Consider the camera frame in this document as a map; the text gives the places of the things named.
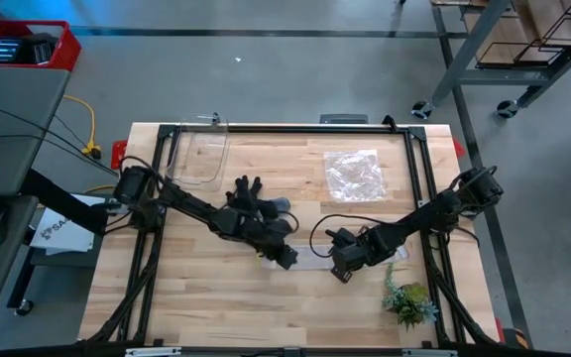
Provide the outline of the black aluminium table frame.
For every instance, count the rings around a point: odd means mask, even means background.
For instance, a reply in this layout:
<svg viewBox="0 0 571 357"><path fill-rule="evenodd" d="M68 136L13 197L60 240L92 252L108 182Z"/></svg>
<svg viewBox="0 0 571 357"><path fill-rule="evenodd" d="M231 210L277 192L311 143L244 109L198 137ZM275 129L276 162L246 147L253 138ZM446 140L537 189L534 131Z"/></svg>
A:
<svg viewBox="0 0 571 357"><path fill-rule="evenodd" d="M422 139L383 125L235 124L221 186L260 177L265 198L284 196L298 218L296 247L328 245L328 230L358 230L374 219L396 220L459 174L450 129L427 125ZM329 193L324 157L373 150L383 173L380 201L340 203ZM417 347L435 341L431 323L399 324L382 306L384 278L425 284L424 245L406 243L408 256L341 283L329 271L264 265L249 247L226 242L201 223L169 213L147 323L148 340L220 347Z"/></svg>

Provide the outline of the black cart caster wheel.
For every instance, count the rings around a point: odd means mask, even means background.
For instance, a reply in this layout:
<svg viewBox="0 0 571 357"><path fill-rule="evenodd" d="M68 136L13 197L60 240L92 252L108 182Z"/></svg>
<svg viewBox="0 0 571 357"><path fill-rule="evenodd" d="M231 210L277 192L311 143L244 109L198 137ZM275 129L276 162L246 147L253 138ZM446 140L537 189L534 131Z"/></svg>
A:
<svg viewBox="0 0 571 357"><path fill-rule="evenodd" d="M430 102L418 101L411 107L410 114L414 117L427 120L433 109L434 106Z"/></svg>
<svg viewBox="0 0 571 357"><path fill-rule="evenodd" d="M502 119L511 119L516 116L518 106L515 101L505 100L498 104L495 115Z"/></svg>

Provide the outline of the clear plastic bag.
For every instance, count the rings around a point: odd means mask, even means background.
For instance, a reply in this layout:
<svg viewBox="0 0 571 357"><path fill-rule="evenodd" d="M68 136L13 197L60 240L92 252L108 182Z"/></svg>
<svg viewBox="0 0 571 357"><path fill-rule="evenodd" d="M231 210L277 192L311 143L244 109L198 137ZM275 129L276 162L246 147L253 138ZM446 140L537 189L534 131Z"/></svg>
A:
<svg viewBox="0 0 571 357"><path fill-rule="evenodd" d="M340 203L381 201L386 184L377 150L325 152L329 194Z"/></svg>

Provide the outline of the black devices in crate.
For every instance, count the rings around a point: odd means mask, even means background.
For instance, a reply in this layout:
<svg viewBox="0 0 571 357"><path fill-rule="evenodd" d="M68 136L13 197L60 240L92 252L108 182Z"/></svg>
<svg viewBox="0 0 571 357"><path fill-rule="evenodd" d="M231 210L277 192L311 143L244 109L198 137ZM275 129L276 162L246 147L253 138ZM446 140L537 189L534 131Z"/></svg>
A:
<svg viewBox="0 0 571 357"><path fill-rule="evenodd" d="M0 63L45 64L52 59L57 38L40 33L24 37L0 37Z"/></svg>

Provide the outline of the brown cardboard box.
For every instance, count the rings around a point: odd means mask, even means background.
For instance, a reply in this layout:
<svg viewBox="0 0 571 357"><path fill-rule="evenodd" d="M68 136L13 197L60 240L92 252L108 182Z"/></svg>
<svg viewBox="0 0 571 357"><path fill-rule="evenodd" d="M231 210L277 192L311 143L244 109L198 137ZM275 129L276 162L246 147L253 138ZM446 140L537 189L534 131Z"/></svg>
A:
<svg viewBox="0 0 571 357"><path fill-rule="evenodd" d="M571 0L511 0L475 54L477 67L546 66L571 49Z"/></svg>

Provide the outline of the small artificial potted plant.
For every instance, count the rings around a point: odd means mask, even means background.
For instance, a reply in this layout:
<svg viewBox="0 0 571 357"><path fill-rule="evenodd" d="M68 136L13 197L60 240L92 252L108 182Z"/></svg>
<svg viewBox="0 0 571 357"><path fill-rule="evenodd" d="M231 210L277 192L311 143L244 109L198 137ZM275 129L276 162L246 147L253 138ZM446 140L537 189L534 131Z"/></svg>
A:
<svg viewBox="0 0 571 357"><path fill-rule="evenodd" d="M439 309L430 300L428 289L420 283L399 287L395 284L393 272L394 265L389 264L384 280L386 293L382 300L383 309L394 313L398 323L406 330L419 324L435 323Z"/></svg>

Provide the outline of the grey desk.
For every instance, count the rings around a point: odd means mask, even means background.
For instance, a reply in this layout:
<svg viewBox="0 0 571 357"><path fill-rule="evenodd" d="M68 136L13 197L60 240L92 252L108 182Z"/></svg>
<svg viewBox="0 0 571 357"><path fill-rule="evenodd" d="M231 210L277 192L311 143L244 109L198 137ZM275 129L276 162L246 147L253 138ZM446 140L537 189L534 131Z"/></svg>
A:
<svg viewBox="0 0 571 357"><path fill-rule="evenodd" d="M0 246L0 294L38 203L20 188L69 77L63 69L0 66L0 205L8 207L6 240Z"/></svg>

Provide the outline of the clear plastic bin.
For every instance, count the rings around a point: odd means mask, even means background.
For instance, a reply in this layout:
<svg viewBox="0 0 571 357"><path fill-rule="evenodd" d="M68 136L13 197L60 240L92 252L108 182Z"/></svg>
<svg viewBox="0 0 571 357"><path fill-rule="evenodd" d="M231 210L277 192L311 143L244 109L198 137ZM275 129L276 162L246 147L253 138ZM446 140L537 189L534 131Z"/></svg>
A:
<svg viewBox="0 0 571 357"><path fill-rule="evenodd" d="M183 190L216 191L228 157L229 122L219 115L219 125L207 125L197 115L173 129L165 176Z"/></svg>

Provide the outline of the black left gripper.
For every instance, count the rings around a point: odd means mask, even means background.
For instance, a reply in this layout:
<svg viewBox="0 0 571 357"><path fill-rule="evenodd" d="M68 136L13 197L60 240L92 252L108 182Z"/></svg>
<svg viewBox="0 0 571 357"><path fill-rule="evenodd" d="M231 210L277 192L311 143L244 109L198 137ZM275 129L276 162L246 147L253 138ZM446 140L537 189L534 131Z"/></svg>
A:
<svg viewBox="0 0 571 357"><path fill-rule="evenodd" d="M245 222L246 242L275 263L288 270L296 263L298 253L285 241L293 228L284 219L267 221L248 220Z"/></svg>

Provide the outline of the red plastic crate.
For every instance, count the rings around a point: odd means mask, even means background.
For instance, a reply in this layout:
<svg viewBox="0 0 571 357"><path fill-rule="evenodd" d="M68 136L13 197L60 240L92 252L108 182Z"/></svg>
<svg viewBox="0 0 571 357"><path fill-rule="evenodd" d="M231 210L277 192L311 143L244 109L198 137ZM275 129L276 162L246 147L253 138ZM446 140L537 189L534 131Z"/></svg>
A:
<svg viewBox="0 0 571 357"><path fill-rule="evenodd" d="M57 38L52 59L45 64L4 64L4 67L49 68L73 71L81 52L81 44L67 21L0 20L0 37L24 37L48 33Z"/></svg>

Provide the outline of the white printed paper sheet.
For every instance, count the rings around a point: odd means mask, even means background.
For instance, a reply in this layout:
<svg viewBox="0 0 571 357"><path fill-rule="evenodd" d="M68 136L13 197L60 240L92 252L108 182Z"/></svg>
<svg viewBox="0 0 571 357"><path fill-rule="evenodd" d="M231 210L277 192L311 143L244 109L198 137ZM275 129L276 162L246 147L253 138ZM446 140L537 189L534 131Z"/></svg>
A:
<svg viewBox="0 0 571 357"><path fill-rule="evenodd" d="M95 235L69 218L46 208L30 246L44 249L50 255L85 253L92 249Z"/></svg>

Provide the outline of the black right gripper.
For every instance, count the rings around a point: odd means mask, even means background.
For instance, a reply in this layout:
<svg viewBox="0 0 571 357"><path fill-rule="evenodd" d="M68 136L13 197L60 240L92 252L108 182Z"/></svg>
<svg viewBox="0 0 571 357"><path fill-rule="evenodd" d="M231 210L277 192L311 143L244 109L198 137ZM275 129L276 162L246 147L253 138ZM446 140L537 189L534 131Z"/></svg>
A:
<svg viewBox="0 0 571 357"><path fill-rule="evenodd" d="M330 256L334 267L330 273L341 283L346 284L353 272L363 266L374 266L384 260L384 248L380 229L363 227L358 235L345 228L338 231L327 229L331 238Z"/></svg>

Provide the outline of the black desk stand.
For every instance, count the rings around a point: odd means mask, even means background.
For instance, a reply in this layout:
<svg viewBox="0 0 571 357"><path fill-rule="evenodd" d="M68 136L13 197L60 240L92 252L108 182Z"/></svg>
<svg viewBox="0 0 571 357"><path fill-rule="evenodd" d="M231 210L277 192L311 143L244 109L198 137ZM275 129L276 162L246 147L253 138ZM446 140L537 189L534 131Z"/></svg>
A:
<svg viewBox="0 0 571 357"><path fill-rule="evenodd" d="M28 171L20 192L24 195L36 197L39 203L47 208L69 218L73 223L95 235L103 236L108 213L100 207L84 204L39 172L33 169ZM30 246L31 238L31 233L27 232L23 245L28 246L28 251L6 304L7 308L11 308L14 311L19 306L21 300L25 298L27 287L35 270L32 259L36 249Z"/></svg>

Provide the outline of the orange black striped block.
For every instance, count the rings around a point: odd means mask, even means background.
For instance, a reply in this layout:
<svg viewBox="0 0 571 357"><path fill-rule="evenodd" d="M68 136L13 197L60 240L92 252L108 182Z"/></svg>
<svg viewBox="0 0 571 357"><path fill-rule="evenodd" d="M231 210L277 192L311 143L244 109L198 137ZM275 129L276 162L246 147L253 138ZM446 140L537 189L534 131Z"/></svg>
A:
<svg viewBox="0 0 571 357"><path fill-rule="evenodd" d="M527 341L526 335L517 328L502 328L500 332L501 342L508 347L529 349L530 344Z"/></svg>

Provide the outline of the white metal bracket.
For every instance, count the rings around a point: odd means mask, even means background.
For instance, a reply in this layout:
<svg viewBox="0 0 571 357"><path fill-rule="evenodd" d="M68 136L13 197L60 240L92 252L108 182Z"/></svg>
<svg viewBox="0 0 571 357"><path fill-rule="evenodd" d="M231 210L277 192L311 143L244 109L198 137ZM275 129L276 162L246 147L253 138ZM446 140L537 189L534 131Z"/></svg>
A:
<svg viewBox="0 0 571 357"><path fill-rule="evenodd" d="M124 357L174 357L181 354L180 347L140 347L127 349Z"/></svg>
<svg viewBox="0 0 571 357"><path fill-rule="evenodd" d="M401 357L459 357L455 350L442 349L403 349Z"/></svg>

